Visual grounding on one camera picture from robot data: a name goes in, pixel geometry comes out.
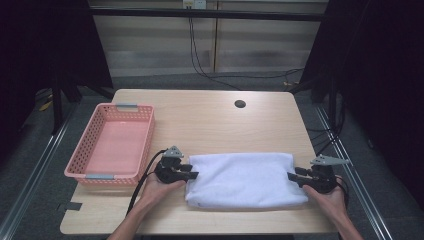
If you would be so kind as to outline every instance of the wooden table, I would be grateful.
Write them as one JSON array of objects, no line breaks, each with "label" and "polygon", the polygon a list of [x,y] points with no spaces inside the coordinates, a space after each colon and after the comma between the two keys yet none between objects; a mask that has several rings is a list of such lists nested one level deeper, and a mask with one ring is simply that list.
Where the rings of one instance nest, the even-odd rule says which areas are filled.
[{"label": "wooden table", "polygon": [[[235,106],[237,100],[246,103]],[[315,157],[294,97],[281,92],[119,90],[115,103],[144,103],[155,108],[149,158],[178,146],[190,155],[233,152],[287,152],[295,166],[310,168]],[[61,224],[64,234],[108,234],[125,217],[134,187],[86,187],[78,184]],[[314,203],[267,211],[211,211],[190,208],[185,189],[171,193],[138,229],[155,234],[288,234],[335,232]]]}]

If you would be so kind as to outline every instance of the black cable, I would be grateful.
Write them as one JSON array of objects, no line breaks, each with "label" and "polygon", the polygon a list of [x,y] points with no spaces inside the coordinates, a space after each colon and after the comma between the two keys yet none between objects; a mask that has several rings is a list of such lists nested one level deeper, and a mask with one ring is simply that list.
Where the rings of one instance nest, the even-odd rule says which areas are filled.
[{"label": "black cable", "polygon": [[[193,28],[193,19],[189,18],[189,25],[190,25],[190,53],[191,53],[191,63],[193,65],[194,70],[196,71],[197,74],[199,74],[202,77],[206,77],[211,81],[220,83],[220,84],[224,84],[227,85],[231,88],[240,90],[240,88],[233,86],[231,84],[225,83],[225,82],[221,82],[221,81],[217,81],[215,80],[215,78],[254,78],[254,79],[271,79],[271,78],[281,78],[284,77],[286,78],[286,82],[288,82],[287,76],[294,74],[296,72],[302,71],[304,70],[304,68],[296,68],[296,69],[290,69],[286,72],[284,72],[284,74],[280,74],[280,75],[274,75],[274,76],[245,76],[245,75],[221,75],[221,76],[210,76],[208,74],[205,73],[205,71],[203,70],[201,64],[200,64],[200,60],[199,60],[199,55],[197,53],[197,46],[196,46],[196,41],[195,41],[195,37],[194,37],[194,28]],[[194,57],[193,55],[196,57],[196,61],[197,61],[197,65],[200,69],[200,71],[197,69],[195,61],[194,61]]]},{"label": "black cable", "polygon": [[128,210],[127,210],[127,214],[126,214],[126,215],[128,215],[128,213],[129,213],[129,212],[131,211],[131,209],[133,208],[134,203],[135,203],[135,199],[137,198],[138,193],[140,192],[141,186],[143,186],[144,181],[146,181],[146,178],[150,175],[150,173],[148,173],[148,172],[149,172],[149,169],[150,169],[150,167],[152,166],[153,162],[155,161],[155,159],[156,159],[156,158],[157,158],[160,154],[164,153],[165,151],[166,151],[166,150],[160,150],[160,151],[159,151],[159,152],[157,152],[157,153],[155,154],[155,156],[153,156],[153,158],[150,160],[149,165],[147,165],[146,170],[144,171],[143,176],[141,177],[140,181],[138,181],[137,187],[136,187],[136,188],[135,188],[135,190],[134,190],[134,193],[133,193],[133,195],[132,195],[132,197],[131,197],[131,201],[130,201],[130,204],[129,204],[129,206],[128,206]]},{"label": "black cable", "polygon": [[[202,66],[201,66],[201,64],[200,64],[199,56],[198,56],[198,54],[197,54],[196,41],[194,40],[195,38],[194,38],[194,30],[193,30],[193,19],[192,19],[192,18],[189,18],[189,19],[188,19],[188,21],[189,21],[189,25],[190,25],[190,55],[191,55],[191,64],[193,65],[193,68],[194,68],[194,70],[197,72],[197,74],[199,74],[199,75],[200,75],[200,76],[202,76],[202,77],[208,78],[209,80],[211,80],[211,81],[213,81],[213,82],[217,82],[217,83],[220,83],[220,84],[224,84],[224,85],[226,85],[226,86],[229,86],[229,87],[231,87],[231,88],[234,88],[234,89],[236,89],[236,90],[241,91],[241,89],[240,89],[240,88],[238,88],[238,87],[236,87],[236,86],[233,86],[233,85],[231,85],[231,84],[228,84],[228,83],[225,83],[225,82],[221,82],[221,81],[218,81],[218,80],[215,80],[215,79],[211,78],[210,76],[208,76],[208,75],[207,75],[207,74],[203,71],[203,68],[202,68]],[[198,70],[198,69],[197,69],[197,67],[196,67],[196,64],[194,63],[194,58],[193,58],[193,46],[194,46],[194,53],[195,53],[195,56],[196,56],[196,59],[197,59],[197,63],[198,63],[198,66],[199,66],[199,69],[200,69],[200,71],[201,71],[201,72],[199,72],[199,70]]]},{"label": "black cable", "polygon": [[339,123],[337,124],[336,128],[333,131],[333,137],[330,139],[330,141],[322,149],[320,149],[316,153],[316,156],[319,156],[328,146],[330,146],[330,144],[332,144],[333,142],[335,142],[336,140],[339,139],[339,136],[340,136],[340,133],[343,129],[343,125],[344,125],[345,118],[346,118],[345,109],[346,109],[346,104],[345,104],[344,98],[342,98],[342,104],[341,104],[340,113],[339,113]]},{"label": "black cable", "polygon": [[284,82],[284,85],[286,87],[283,89],[283,92],[287,92],[287,90],[289,89],[289,79],[287,78],[287,76],[284,76],[284,78],[286,79],[286,81]]},{"label": "black cable", "polygon": [[324,134],[326,134],[326,133],[327,133],[327,132],[322,132],[322,133],[320,133],[320,134],[316,135],[315,137],[310,138],[309,140],[312,142],[312,141],[314,141],[315,139],[317,139],[317,138],[321,137],[322,135],[324,135]]},{"label": "black cable", "polygon": [[319,145],[321,145],[321,144],[323,144],[323,143],[326,143],[327,142],[327,144],[328,144],[328,139],[324,139],[323,141],[321,141],[321,142],[318,142],[318,143],[315,143],[315,144],[313,144],[312,145],[312,147],[317,147],[317,146],[319,146]]},{"label": "black cable", "polygon": [[319,80],[318,77],[314,77],[309,81],[300,83],[296,87],[290,89],[288,92],[295,95],[296,93],[299,93],[299,92],[304,91],[306,89],[310,89],[316,82],[318,82],[318,80]]},{"label": "black cable", "polygon": [[337,176],[336,176],[336,178],[342,180],[342,182],[344,184],[344,186],[343,186],[342,184],[340,184],[339,182],[337,182],[337,186],[339,186],[342,189],[342,191],[343,191],[345,206],[346,206],[346,209],[347,209],[347,207],[349,205],[349,186],[347,185],[346,181],[343,178],[337,177]]},{"label": "black cable", "polygon": [[324,129],[314,129],[314,128],[306,128],[307,131],[310,132],[327,132],[330,131],[330,128],[324,128]]}]

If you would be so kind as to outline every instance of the metal frame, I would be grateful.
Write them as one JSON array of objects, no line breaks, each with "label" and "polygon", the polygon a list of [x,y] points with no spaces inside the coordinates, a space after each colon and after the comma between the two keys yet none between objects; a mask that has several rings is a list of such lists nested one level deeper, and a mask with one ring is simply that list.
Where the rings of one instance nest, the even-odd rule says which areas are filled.
[{"label": "metal frame", "polygon": [[[325,129],[330,129],[329,118],[322,106],[316,108],[319,119],[324,126]],[[361,178],[358,175],[358,172],[355,169],[349,155],[346,152],[345,147],[343,146],[340,138],[336,138],[332,131],[327,131],[328,137],[334,140],[333,148],[337,153],[337,156],[342,159],[349,160],[348,164],[343,164],[343,169],[347,174],[349,181],[351,182],[353,189],[355,190],[359,201],[361,202],[362,207],[371,223],[371,226],[374,228],[374,231],[378,237],[378,239],[388,239],[392,240],[392,236],[386,226],[386,223],[381,216],[380,211],[378,211],[377,207],[374,204],[371,196],[369,195],[367,189],[362,183]]]},{"label": "metal frame", "polygon": [[47,171],[47,168],[53,158],[54,153],[56,152],[57,147],[59,146],[63,136],[66,133],[69,120],[77,109],[77,106],[77,103],[72,103],[71,109],[67,114],[64,123],[58,129],[58,132],[50,137],[50,140],[44,149],[43,154],[39,158],[36,166],[34,167],[34,170],[25,183],[25,186],[19,193],[19,196],[13,204],[12,208],[7,213],[3,223],[0,225],[1,240],[8,240],[13,238],[13,235],[15,234],[16,229],[18,228],[19,223],[21,222],[38,188],[38,185],[42,181],[43,176]]},{"label": "metal frame", "polygon": [[320,22],[328,19],[346,18],[346,16],[328,16],[325,14],[286,13],[286,12],[251,12],[228,10],[171,9],[171,8],[123,8],[92,6],[81,8],[50,8],[49,14],[90,14],[97,16],[131,16],[131,17],[183,17],[183,18],[222,18],[222,19],[256,19]]}]

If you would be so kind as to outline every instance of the white cloth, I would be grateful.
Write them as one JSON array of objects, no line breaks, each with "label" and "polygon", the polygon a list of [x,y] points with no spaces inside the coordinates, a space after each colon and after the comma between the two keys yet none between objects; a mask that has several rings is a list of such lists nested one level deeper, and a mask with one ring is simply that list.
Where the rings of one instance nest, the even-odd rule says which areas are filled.
[{"label": "white cloth", "polygon": [[308,201],[288,180],[294,173],[287,153],[228,153],[189,157],[197,179],[188,181],[185,199],[200,208],[272,208]]}]

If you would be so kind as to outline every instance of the pink plastic basket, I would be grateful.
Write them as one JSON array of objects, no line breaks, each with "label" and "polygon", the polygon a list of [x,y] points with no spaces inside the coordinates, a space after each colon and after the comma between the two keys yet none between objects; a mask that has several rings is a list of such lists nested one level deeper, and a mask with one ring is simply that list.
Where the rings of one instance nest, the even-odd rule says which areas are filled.
[{"label": "pink plastic basket", "polygon": [[136,185],[146,167],[153,128],[152,106],[97,105],[65,175],[83,184]]}]

